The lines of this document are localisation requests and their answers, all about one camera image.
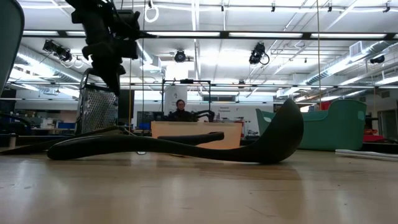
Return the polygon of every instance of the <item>teal container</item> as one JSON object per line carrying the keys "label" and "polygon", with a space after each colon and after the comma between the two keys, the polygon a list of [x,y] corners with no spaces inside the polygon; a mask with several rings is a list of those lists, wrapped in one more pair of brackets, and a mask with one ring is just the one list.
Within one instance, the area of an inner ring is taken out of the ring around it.
{"label": "teal container", "polygon": [[[274,113],[256,109],[260,134]],[[299,149],[334,151],[359,150],[362,147],[366,105],[356,100],[336,100],[327,111],[302,113],[304,135]]]}

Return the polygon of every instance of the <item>ceiling duct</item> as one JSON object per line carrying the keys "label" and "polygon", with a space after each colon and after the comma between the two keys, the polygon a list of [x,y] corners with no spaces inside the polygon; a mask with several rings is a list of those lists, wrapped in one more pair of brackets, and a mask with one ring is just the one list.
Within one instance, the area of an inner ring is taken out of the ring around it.
{"label": "ceiling duct", "polygon": [[[333,74],[343,71],[344,69],[349,68],[354,65],[356,62],[360,60],[367,60],[370,58],[374,58],[379,54],[383,53],[389,47],[395,45],[397,42],[395,41],[379,41],[377,43],[372,42],[359,42],[355,43],[350,47],[351,52],[344,54],[341,57],[333,60],[332,62],[327,63],[319,74],[318,71],[314,71],[310,73],[308,76],[310,78],[304,80],[300,85],[312,85],[315,82],[329,77]],[[284,90],[278,90],[277,97],[280,96],[288,96],[292,93],[298,91],[300,88],[292,87]]]}
{"label": "ceiling duct", "polygon": [[63,82],[80,82],[82,78],[78,72],[23,45],[19,47],[15,64],[30,65],[38,75],[45,75],[48,78],[51,78],[52,75],[58,76],[57,79],[61,79]]}

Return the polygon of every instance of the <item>person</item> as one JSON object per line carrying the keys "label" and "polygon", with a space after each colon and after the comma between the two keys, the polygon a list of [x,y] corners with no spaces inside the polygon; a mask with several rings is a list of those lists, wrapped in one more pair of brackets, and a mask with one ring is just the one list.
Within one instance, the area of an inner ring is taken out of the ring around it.
{"label": "person", "polygon": [[177,100],[176,104],[177,110],[169,115],[172,121],[184,121],[184,122],[191,122],[193,121],[192,117],[193,114],[185,111],[185,101]]}

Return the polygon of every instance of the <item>dark hair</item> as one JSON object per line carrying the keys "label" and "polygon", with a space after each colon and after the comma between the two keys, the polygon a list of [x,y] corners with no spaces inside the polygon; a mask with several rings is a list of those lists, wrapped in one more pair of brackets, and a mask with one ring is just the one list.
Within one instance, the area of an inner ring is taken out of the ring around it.
{"label": "dark hair", "polygon": [[182,103],[184,103],[184,105],[185,105],[185,101],[183,101],[183,100],[177,100],[177,102],[175,103],[175,105],[178,106],[178,103],[179,103],[179,102],[182,102]]}

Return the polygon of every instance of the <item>white ceiling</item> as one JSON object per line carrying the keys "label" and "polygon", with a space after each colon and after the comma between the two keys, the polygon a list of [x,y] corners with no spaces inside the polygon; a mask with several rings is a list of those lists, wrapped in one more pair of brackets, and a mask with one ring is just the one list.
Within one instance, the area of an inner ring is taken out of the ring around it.
{"label": "white ceiling", "polygon": [[[20,4],[24,8],[25,13],[25,30],[82,30],[80,24],[72,24],[67,14],[72,13],[72,8],[61,9],[28,9],[26,6],[53,6],[49,0],[20,0]],[[55,0],[59,5],[67,5],[65,1]],[[121,7],[122,0],[115,0],[116,7]],[[297,13],[282,12],[278,7],[300,7],[301,0],[276,0],[275,12],[271,12],[269,7],[264,10],[260,6],[270,6],[273,1],[268,0],[200,0],[200,9],[208,9],[220,7],[219,10],[201,12],[199,16],[198,30],[223,30],[223,13],[221,12],[221,2],[225,6],[255,6],[246,11],[226,11],[226,30],[250,30],[250,31],[283,31],[284,27],[289,23],[291,18],[294,19],[286,28],[286,31],[302,31],[316,32],[318,30],[318,21],[315,12]],[[327,0],[319,0],[320,6],[326,4]],[[354,0],[333,0],[333,7],[336,9],[347,8]],[[140,25],[144,30],[192,30],[192,13],[191,11],[182,11],[175,9],[159,9],[159,18],[148,23],[144,20],[143,5],[144,1],[131,0],[124,1],[124,9],[131,9],[132,4],[136,7],[134,10],[141,12]],[[383,8],[386,0],[357,0],[354,10],[365,9],[363,7]],[[178,6],[191,7],[191,0],[161,0],[154,1],[158,6]],[[391,1],[392,7],[398,6],[398,1]],[[315,0],[308,0],[306,7],[316,6]],[[341,12],[334,10],[332,12],[320,12],[320,31],[325,31],[333,21],[335,21]],[[357,13],[349,12],[343,16],[328,32],[397,32],[398,24],[396,22],[398,12],[368,12]],[[153,17],[153,11],[148,12],[148,17]],[[40,54],[45,52],[42,50],[45,39],[43,38],[23,38],[22,44],[29,46]],[[61,39],[54,38],[57,43],[70,48],[72,52],[79,52],[85,46],[84,39]],[[255,66],[249,64],[248,59],[251,50],[258,40],[199,40],[200,44],[200,62],[201,77],[205,80],[216,82],[231,82],[239,79],[247,79],[250,72]],[[273,40],[263,41],[265,46],[269,48]],[[306,75],[318,70],[318,42],[304,41],[299,43],[309,45],[300,55],[292,61],[289,61],[298,51],[294,45],[298,41],[277,41],[271,49],[271,63],[264,69],[256,70],[251,78],[252,82],[260,83],[265,80],[285,80],[286,83],[294,83],[294,74]],[[340,55],[347,53],[348,47],[355,42],[353,41],[321,41],[320,42],[320,62],[321,67]],[[159,56],[162,60],[171,60],[170,52],[176,52],[177,49],[184,49],[185,53],[193,58],[194,43],[189,39],[145,39],[144,50],[149,54]],[[139,69],[139,61],[132,63],[132,75],[141,76]],[[281,65],[286,66],[278,73],[275,71]],[[130,73],[130,61],[125,60],[123,63]],[[73,68],[77,72],[82,73],[88,65],[81,69]],[[159,74],[145,73],[147,76],[153,76],[161,79]],[[189,78],[195,78],[193,70],[189,73]]]}

